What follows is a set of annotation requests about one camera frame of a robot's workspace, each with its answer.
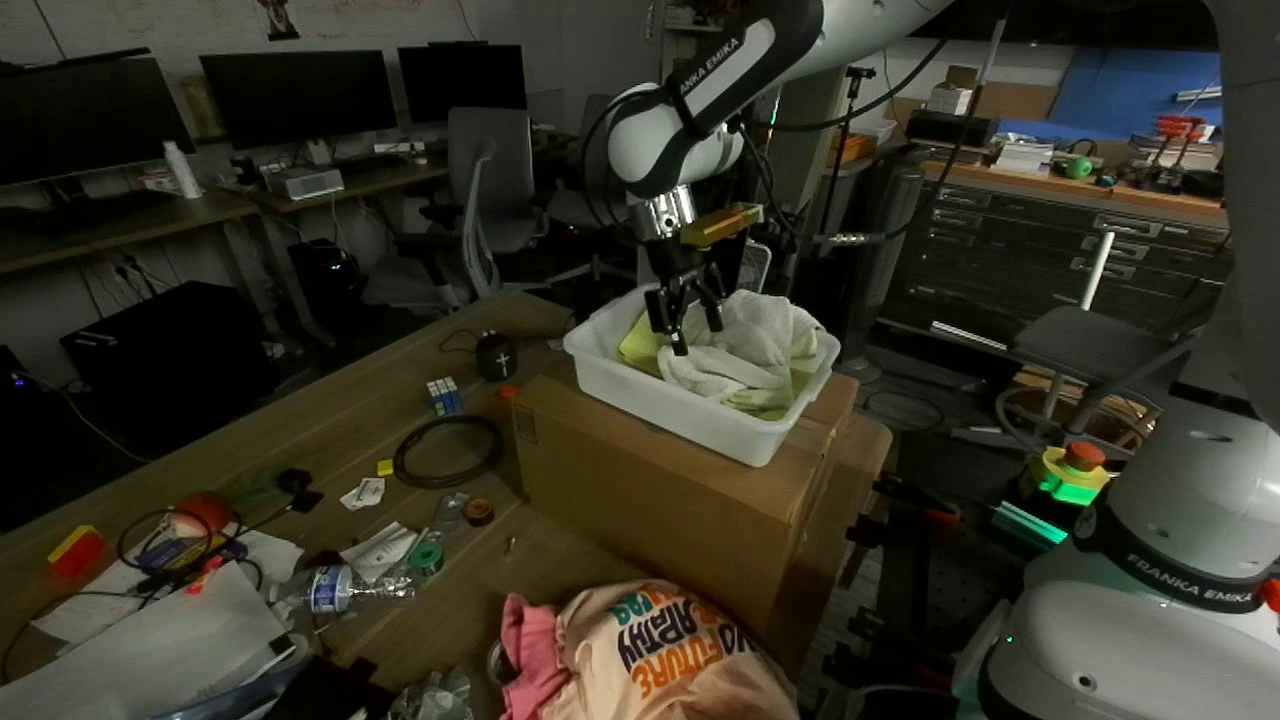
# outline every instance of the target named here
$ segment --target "wooden table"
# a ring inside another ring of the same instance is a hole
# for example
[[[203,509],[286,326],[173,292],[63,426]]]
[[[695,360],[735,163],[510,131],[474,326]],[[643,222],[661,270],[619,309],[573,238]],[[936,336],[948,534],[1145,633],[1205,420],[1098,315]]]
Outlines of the wooden table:
[[[322,505],[306,514],[283,514],[265,533],[303,548],[346,548],[386,519],[423,527],[448,492],[423,492],[393,480],[384,505],[367,512],[345,512],[337,496],[367,475],[377,458],[393,454],[393,448],[427,420],[423,378],[454,374],[460,388],[466,388],[466,408],[500,408],[489,404],[490,396],[472,373],[466,339],[478,326],[503,326],[515,336],[518,374],[530,374],[553,360],[549,336],[560,336],[569,322],[573,315],[555,304],[518,292],[497,292],[163,458],[135,467],[90,496],[78,496],[7,533],[0,543],[0,583],[7,586],[0,591],[0,639],[15,634],[26,615],[63,594],[63,586],[49,578],[43,557],[75,524],[95,524],[101,533],[114,534],[130,514],[163,509],[189,492],[233,492],[243,489],[243,480],[272,475],[279,467],[306,467],[322,492]],[[322,643],[339,663],[355,656],[372,660],[372,679],[384,687],[403,687],[448,663],[478,670],[489,649],[497,643],[503,591],[560,602],[581,586],[643,576],[637,565],[606,557],[605,548],[528,509],[510,492],[515,473],[515,453],[509,453],[500,467],[463,485],[463,492],[490,496],[497,519],[489,527],[460,527],[448,541],[442,572],[423,578],[415,598],[364,598],[361,613],[322,633]],[[19,669],[33,669],[33,649],[15,650],[15,670]]]
[[[1048,198],[1048,205],[1072,205],[1090,210],[1116,210],[1116,216],[1150,216],[1150,221],[1167,221],[1200,231],[1226,231],[1226,210],[1205,194],[1145,190],[1129,185],[1098,187],[1088,178],[995,170],[981,163],[954,163],[948,170],[948,185],[1023,194],[1023,198]]]

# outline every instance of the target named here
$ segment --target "orange object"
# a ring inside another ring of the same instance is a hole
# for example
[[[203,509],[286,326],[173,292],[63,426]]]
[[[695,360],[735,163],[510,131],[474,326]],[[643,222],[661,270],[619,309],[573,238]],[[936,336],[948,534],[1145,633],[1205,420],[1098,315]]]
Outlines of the orange object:
[[[213,492],[182,496],[173,509],[174,534],[225,534],[237,519],[233,505]]]
[[[73,586],[87,583],[111,559],[111,543],[90,524],[73,527],[50,550],[49,572]]]
[[[746,231],[755,222],[762,222],[759,205],[728,205],[728,207],[679,226],[679,242],[713,249],[713,242],[735,238],[738,231]]]
[[[1095,473],[1095,467],[1105,467],[1108,454],[1088,441],[1072,441],[1063,458],[1072,467]]]
[[[1280,615],[1280,578],[1263,578],[1263,602]]]

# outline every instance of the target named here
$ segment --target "white robot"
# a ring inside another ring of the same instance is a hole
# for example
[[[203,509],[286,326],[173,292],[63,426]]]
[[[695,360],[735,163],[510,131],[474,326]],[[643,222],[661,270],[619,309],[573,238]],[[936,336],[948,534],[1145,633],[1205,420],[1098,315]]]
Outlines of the white robot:
[[[769,0],[685,84],[619,95],[613,170],[643,198],[643,238],[672,238],[685,185],[722,170],[722,129],[759,93],[845,67],[948,0]],[[1236,276],[1190,347],[1161,433],[1080,524],[1026,567],[1012,608],[963,650],[966,714],[1280,714],[1280,2],[1208,0],[1224,59]],[[686,276],[653,309],[672,322]]]

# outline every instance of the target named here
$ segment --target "paper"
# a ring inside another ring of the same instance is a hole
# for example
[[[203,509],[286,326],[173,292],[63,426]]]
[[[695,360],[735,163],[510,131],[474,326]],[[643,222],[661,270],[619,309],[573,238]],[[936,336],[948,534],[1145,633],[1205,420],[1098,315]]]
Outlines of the paper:
[[[203,591],[163,594],[57,663],[0,687],[0,714],[135,720],[163,714],[203,687],[248,677],[286,629],[243,567],[203,576]]]
[[[265,583],[286,583],[296,559],[303,557],[303,548],[268,533],[243,533],[238,543],[248,548],[248,559],[265,572]],[[78,594],[43,613],[34,629],[50,639],[84,643],[87,634],[105,633],[138,602],[138,578],[147,576],[128,565],[106,565],[90,583],[78,586]]]
[[[364,543],[345,548],[339,557],[355,567],[364,583],[377,583],[386,567],[403,559],[415,533],[403,524],[386,524],[372,533]]]
[[[339,496],[339,505],[345,505],[346,512],[377,509],[377,505],[384,501],[384,492],[386,492],[386,480],[378,480],[378,475],[361,475],[361,485],[346,489],[346,492]]]
[[[265,583],[286,583],[296,559],[303,557],[303,548],[268,533],[243,533],[238,543],[248,548],[248,559],[265,572]]]

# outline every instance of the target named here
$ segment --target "desk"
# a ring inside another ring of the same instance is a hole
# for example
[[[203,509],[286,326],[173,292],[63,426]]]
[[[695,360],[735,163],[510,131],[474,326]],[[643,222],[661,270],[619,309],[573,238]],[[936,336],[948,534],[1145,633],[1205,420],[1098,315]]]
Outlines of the desk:
[[[7,533],[0,543],[0,639],[58,598],[58,586],[43,576],[43,557],[75,524],[87,519],[114,534],[130,514],[182,492],[229,489],[243,475],[279,467],[306,467],[322,492],[322,505],[306,514],[283,514],[268,524],[268,533],[303,548],[345,548],[372,534],[386,519],[403,519],[409,527],[427,524],[442,492],[393,480],[384,505],[367,512],[345,512],[337,496],[372,473],[377,458],[393,454],[401,434],[427,416],[427,374],[450,373],[463,388],[472,385],[472,353],[460,347],[460,333],[510,333],[522,339],[518,369],[530,374],[553,360],[541,339],[564,333],[569,322],[573,315],[555,304],[518,292],[497,292],[84,501],[63,505],[58,512]],[[867,454],[860,467],[878,473],[883,448],[845,453]],[[367,598],[364,613],[345,615],[322,633],[339,663],[355,656],[372,660],[372,679],[384,687],[403,687],[448,663],[478,670],[484,650],[497,639],[503,591],[560,602],[581,586],[643,576],[637,565],[518,505],[510,480],[515,454],[509,453],[500,473],[466,485],[466,492],[497,501],[497,519],[489,527],[460,533],[442,572],[427,578],[415,598]]]
[[[125,252],[125,249],[167,238],[181,231],[237,222],[243,216],[255,216],[255,205],[248,194],[208,190],[203,198],[174,198],[173,207],[121,216],[90,231],[0,234],[0,276],[34,270],[49,264],[69,264],[101,252]]]
[[[101,226],[84,226],[84,231],[73,231],[73,234],[7,234],[7,231],[0,231],[0,276],[19,276],[19,270],[50,267],[50,264],[73,264],[73,260],[101,257],[101,252],[128,252],[128,249],[173,238],[173,234],[199,231],[199,226],[225,226],[225,249],[233,252],[237,270],[238,270],[255,310],[268,315],[268,309],[272,309],[268,287],[250,284],[255,257],[243,252],[229,234],[229,222],[265,221],[265,216],[296,216],[296,210],[306,210],[306,207],[384,194],[384,190],[430,185],[430,178],[442,178],[442,175],[448,175],[448,167],[437,167],[437,163],[367,167],[367,170],[355,170],[339,194],[322,194],[322,198],[292,205],[283,194],[213,187],[199,198],[174,198],[167,207],[128,210],[121,221],[106,221]],[[303,299],[303,292],[296,284],[296,270],[292,270],[292,260],[286,260],[286,238],[279,231],[272,231],[272,222],[265,222],[258,234],[268,242],[272,276],[286,287],[292,310],[303,318],[303,326],[318,342],[332,342],[332,336],[322,326],[317,326],[311,309],[306,309],[306,299]]]

